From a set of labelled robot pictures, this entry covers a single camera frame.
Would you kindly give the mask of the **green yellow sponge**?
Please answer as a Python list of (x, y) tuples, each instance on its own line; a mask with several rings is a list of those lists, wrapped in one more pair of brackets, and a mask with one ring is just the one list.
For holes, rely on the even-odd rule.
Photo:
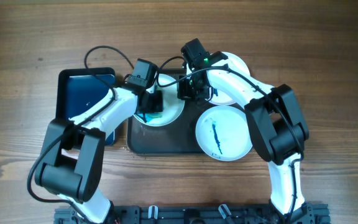
[(162, 113), (144, 113), (144, 119), (146, 123), (150, 123), (152, 120), (156, 120), (162, 117)]

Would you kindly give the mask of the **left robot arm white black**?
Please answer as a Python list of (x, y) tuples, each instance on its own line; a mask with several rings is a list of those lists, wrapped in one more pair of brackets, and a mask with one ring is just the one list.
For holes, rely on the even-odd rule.
[(161, 112), (162, 92), (134, 85), (108, 90), (84, 113), (70, 120), (53, 119), (40, 156), (27, 179), (27, 190), (41, 201), (32, 184), (57, 195), (86, 223), (116, 223), (114, 204), (99, 189), (106, 138), (136, 112)]

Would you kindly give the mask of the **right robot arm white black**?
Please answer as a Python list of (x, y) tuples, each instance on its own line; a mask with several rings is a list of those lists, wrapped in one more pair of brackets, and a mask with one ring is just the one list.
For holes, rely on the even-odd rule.
[(268, 163), (276, 211), (290, 218), (304, 204), (300, 163), (309, 138), (306, 121), (293, 90), (274, 87), (250, 76), (246, 63), (229, 52), (181, 51), (188, 83), (193, 91), (212, 87), (243, 107), (250, 141)]

